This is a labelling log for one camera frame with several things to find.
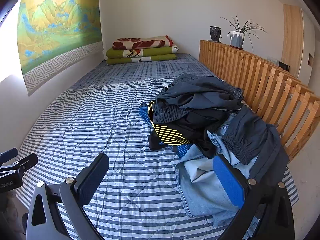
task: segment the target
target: jeans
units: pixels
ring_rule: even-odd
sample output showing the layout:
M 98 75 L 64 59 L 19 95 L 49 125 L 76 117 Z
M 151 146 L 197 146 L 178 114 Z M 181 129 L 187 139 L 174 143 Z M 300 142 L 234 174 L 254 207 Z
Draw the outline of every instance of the jeans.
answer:
M 243 165 L 221 141 L 234 116 L 235 114 L 231 114 L 214 134 L 208 132 L 208 136 L 217 147 L 216 153 L 223 154 L 233 167 L 238 168 L 248 178 L 257 157 L 253 158 L 248 165 Z M 192 145 L 176 164 L 175 174 L 182 203 L 189 217 L 212 215 L 215 227 L 228 225 L 231 222 L 239 208 L 231 203 L 224 191 L 213 171 L 212 159 L 204 157 L 196 145 Z M 254 218 L 251 224 L 252 233 L 257 223 L 258 220 Z

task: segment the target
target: blue gripper pad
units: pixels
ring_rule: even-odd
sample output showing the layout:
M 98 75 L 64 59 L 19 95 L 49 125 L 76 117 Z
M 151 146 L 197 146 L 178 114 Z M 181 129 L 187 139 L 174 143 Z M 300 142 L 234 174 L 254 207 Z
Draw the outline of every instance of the blue gripper pad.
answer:
M 220 180 L 220 183 L 227 193 L 231 203 L 239 208 L 242 208 L 244 204 L 244 188 L 233 174 L 232 169 L 234 168 L 230 163 L 228 164 L 229 167 L 223 162 L 223 160 L 220 158 L 220 155 L 217 155 L 213 158 L 213 170 Z

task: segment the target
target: mountain painting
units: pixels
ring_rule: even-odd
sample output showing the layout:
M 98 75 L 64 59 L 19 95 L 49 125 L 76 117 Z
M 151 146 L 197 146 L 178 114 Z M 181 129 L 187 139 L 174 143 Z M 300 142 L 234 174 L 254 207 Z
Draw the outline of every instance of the mountain painting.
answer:
M 22 73 L 67 51 L 102 41 L 99 0 L 21 0 Z

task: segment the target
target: mattress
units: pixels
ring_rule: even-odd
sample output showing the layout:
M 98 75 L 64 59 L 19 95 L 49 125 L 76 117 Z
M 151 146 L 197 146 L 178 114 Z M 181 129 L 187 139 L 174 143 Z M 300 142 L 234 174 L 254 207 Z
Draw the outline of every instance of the mattress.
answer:
M 189 54 L 177 60 L 107 66 L 102 62 L 63 92 L 39 117 L 18 158 L 38 155 L 23 177 L 17 197 L 29 208 L 36 183 L 61 183 L 77 176 L 99 153 L 110 167 L 84 210 L 105 239 L 217 239 L 226 225 L 212 216 L 188 218 L 177 189 L 178 157 L 165 148 L 151 152 L 151 126 L 138 107 L 183 73 L 213 75 Z M 298 192 L 287 169 L 283 182 L 292 205 Z M 72 238 L 77 235 L 62 204 L 61 216 Z

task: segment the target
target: wooden headboard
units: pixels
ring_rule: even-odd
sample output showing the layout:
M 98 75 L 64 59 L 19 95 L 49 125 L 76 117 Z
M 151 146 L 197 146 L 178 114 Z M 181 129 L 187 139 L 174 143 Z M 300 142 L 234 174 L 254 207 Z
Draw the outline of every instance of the wooden headboard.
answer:
M 320 121 L 320 98 L 282 68 L 226 44 L 200 41 L 199 61 L 219 78 L 243 89 L 252 110 L 277 126 L 292 160 Z

